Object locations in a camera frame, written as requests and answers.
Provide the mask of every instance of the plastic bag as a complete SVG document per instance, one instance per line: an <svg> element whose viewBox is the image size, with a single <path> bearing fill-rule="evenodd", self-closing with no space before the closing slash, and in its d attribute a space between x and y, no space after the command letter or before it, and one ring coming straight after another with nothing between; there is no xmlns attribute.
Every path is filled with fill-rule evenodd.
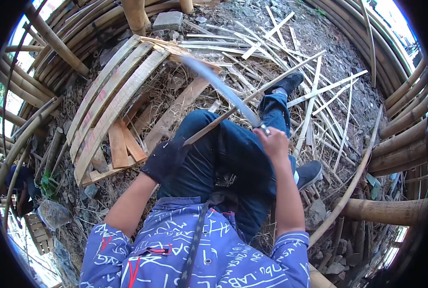
<svg viewBox="0 0 428 288"><path fill-rule="evenodd" d="M38 215L44 224L52 230L56 230L62 225L72 221L70 212L67 208L63 207L59 203L47 199L38 207Z"/></svg>

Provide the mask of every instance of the wooden board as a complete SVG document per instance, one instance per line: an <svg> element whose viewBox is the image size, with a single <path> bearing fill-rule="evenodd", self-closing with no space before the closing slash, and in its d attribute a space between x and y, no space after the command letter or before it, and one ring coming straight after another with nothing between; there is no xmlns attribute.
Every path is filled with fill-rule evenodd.
<svg viewBox="0 0 428 288"><path fill-rule="evenodd" d="M84 96L81 105L76 112L75 117L72 120L72 124L67 133L67 141L68 144L72 142L73 136L75 135L76 130L78 129L80 123L84 119L85 113L89 110L91 103L97 97L97 91L99 91L106 83L108 78L111 76L116 65L118 65L125 57L127 57L134 47L137 46L140 42L140 37L138 35L133 35L116 53L113 57L108 61L107 65L102 69L100 74L92 83L88 92Z"/></svg>
<svg viewBox="0 0 428 288"><path fill-rule="evenodd" d="M81 153L75 168L75 180L80 185L86 170L89 167L92 156L96 153L103 138L108 133L113 122L115 122L121 110L129 103L131 97L141 87L147 77L163 62L170 53L167 51L153 51L150 56L137 68L128 81L113 98L108 109L102 114L99 122L85 143L84 151Z"/></svg>
<svg viewBox="0 0 428 288"><path fill-rule="evenodd" d="M108 139L110 140L110 151L112 153L113 169L129 166L127 159L127 149L123 130L121 130L120 120L112 124L108 130Z"/></svg>
<svg viewBox="0 0 428 288"><path fill-rule="evenodd" d="M124 136L126 148L129 150L129 153L134 158L135 162L139 163L142 160L147 159L147 155L143 152L139 143L137 143L132 134L130 134L129 129L127 129L126 124L122 119L119 120L119 125Z"/></svg>
<svg viewBox="0 0 428 288"><path fill-rule="evenodd" d="M148 151L153 151L164 135L163 130L168 130L174 123L176 116L187 106L191 105L207 86L209 86L209 82L204 80L201 76L198 76L185 88L171 107L167 109L154 125L147 137L145 137L144 142L147 145Z"/></svg>
<svg viewBox="0 0 428 288"><path fill-rule="evenodd" d="M84 137L96 119L99 117L100 112L103 110L106 104L115 96L115 90L126 78L128 78L129 74L135 70L143 56L145 56L152 49L152 47L152 43L141 43L110 77L108 82L100 91L98 97L94 100L93 104L89 108L86 117L84 117L83 122L76 132L70 147L70 159L76 158L76 153L78 153L78 149L81 146L81 143L84 141Z"/></svg>

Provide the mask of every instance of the person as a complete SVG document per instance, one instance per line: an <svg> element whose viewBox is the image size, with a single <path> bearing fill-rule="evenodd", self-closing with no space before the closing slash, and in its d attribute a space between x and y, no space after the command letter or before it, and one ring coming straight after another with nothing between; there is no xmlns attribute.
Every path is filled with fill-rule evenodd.
<svg viewBox="0 0 428 288"><path fill-rule="evenodd" d="M16 165L11 166L11 169L4 180L5 188L4 195L7 195L12 177L14 176ZM13 194L17 195L17 215L19 217L32 212L34 208L38 208L38 199L42 197L41 191L35 186L34 173L29 167L22 166L18 172L15 181Z"/></svg>
<svg viewBox="0 0 428 288"><path fill-rule="evenodd" d="M312 161L295 168L288 155L286 102L302 81L301 73L292 73L265 92L259 108L269 136L224 120L182 146L218 117L189 113L174 140L154 149L92 229L80 287L309 287L309 236L299 190L322 179L322 167ZM222 171L236 176L228 187L215 186ZM158 183L156 205L131 245ZM249 243L275 200L277 239L268 257Z"/></svg>

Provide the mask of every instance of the black shoe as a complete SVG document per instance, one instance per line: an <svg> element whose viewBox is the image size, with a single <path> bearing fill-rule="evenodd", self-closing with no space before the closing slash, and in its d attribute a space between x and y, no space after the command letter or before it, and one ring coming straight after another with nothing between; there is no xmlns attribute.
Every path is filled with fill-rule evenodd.
<svg viewBox="0 0 428 288"><path fill-rule="evenodd" d="M299 174L297 188L299 191L313 185L316 181L323 179L323 165L321 162L314 160L296 168Z"/></svg>
<svg viewBox="0 0 428 288"><path fill-rule="evenodd" d="M286 76L286 78L278 81L269 89L265 90L265 95L270 95L273 93L273 90L279 87L282 87L288 95L291 95L292 92L298 87L300 83L303 82L303 74L301 72L294 72Z"/></svg>

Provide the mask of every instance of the dark blue jeans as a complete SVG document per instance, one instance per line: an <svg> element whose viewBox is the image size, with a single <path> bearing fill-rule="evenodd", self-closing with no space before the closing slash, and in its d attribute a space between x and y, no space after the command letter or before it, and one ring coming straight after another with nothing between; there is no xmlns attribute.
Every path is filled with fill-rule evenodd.
<svg viewBox="0 0 428 288"><path fill-rule="evenodd" d="M266 95L260 110L265 125L280 129L289 136L286 102L284 94ZM206 110L195 110L183 119L175 138L188 139L217 117ZM289 155L289 159L295 171L295 158ZM200 196L204 203L214 192L216 172L220 170L236 176L229 190L238 196L235 220L249 243L276 200L276 178L258 137L241 126L224 120L196 141L182 167L161 183L157 198Z"/></svg>

